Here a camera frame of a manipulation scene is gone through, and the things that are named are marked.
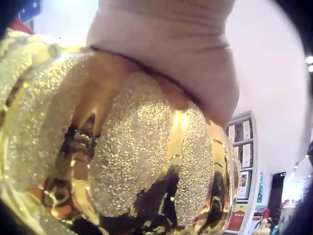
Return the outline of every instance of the framed picture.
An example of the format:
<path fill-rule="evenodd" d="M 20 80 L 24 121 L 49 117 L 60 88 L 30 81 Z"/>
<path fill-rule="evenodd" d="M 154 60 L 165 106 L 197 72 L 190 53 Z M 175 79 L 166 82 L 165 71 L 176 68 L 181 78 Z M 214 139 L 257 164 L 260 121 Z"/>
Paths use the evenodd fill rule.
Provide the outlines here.
<path fill-rule="evenodd" d="M 248 199 L 250 193 L 252 171 L 240 172 L 241 187 L 238 191 L 238 199 Z"/>
<path fill-rule="evenodd" d="M 239 231 L 242 221 L 244 219 L 244 214 L 247 210 L 247 203 L 237 203 L 233 207 L 230 222 L 228 224 L 227 230 Z"/>

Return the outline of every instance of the white wall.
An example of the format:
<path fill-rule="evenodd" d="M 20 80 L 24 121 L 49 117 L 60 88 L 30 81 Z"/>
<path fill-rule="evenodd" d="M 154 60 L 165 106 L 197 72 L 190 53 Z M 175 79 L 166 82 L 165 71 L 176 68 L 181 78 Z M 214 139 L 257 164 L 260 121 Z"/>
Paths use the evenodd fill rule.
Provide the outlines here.
<path fill-rule="evenodd" d="M 43 0 L 34 31 L 85 44 L 98 0 Z"/>

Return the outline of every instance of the shelf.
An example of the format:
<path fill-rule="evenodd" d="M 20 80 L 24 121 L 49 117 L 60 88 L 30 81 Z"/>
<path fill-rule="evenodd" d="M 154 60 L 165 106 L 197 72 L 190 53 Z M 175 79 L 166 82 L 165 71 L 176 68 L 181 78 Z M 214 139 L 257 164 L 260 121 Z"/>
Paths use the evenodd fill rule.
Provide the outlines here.
<path fill-rule="evenodd" d="M 237 147 L 237 146 L 243 146 L 245 144 L 251 144 L 253 142 L 253 138 L 252 139 L 247 139 L 247 140 L 243 140 L 243 141 L 239 141 L 239 142 L 235 142 L 235 143 L 232 143 L 234 147 Z"/>
<path fill-rule="evenodd" d="M 247 120 L 250 120 L 250 119 L 251 119 L 251 115 L 247 115 L 247 116 L 244 116 L 242 118 L 238 118 L 238 119 L 235 119 L 233 121 L 230 121 L 229 126 L 235 125 L 235 124 L 238 124 L 238 123 L 243 123 L 244 121 L 247 121 Z"/>
<path fill-rule="evenodd" d="M 231 230 L 225 230 L 225 232 L 227 232 L 227 233 L 233 233 L 233 234 L 238 234 L 238 233 L 239 233 L 238 231 L 231 231 Z"/>
<path fill-rule="evenodd" d="M 246 168 L 241 168 L 241 172 L 242 171 L 248 171 L 248 170 L 253 170 L 253 167 L 246 167 Z"/>
<path fill-rule="evenodd" d="M 243 202 L 248 202 L 248 199 L 238 199 L 237 203 L 243 203 Z"/>

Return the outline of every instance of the gold reflective surface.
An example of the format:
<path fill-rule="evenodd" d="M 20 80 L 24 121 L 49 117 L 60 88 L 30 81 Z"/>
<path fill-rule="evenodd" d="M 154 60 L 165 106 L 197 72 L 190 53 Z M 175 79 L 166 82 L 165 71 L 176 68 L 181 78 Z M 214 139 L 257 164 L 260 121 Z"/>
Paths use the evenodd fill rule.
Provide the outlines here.
<path fill-rule="evenodd" d="M 221 127 L 128 60 L 9 31 L 1 199 L 34 234 L 221 234 L 240 163 Z"/>

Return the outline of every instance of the picture frame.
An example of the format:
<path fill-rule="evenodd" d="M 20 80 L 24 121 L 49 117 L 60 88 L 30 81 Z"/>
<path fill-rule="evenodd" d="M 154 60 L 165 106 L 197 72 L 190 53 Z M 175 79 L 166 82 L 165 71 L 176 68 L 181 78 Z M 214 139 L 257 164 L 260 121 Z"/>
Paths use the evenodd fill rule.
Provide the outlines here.
<path fill-rule="evenodd" d="M 252 171 L 241 171 L 241 187 L 238 190 L 238 199 L 248 199 L 251 186 Z"/>

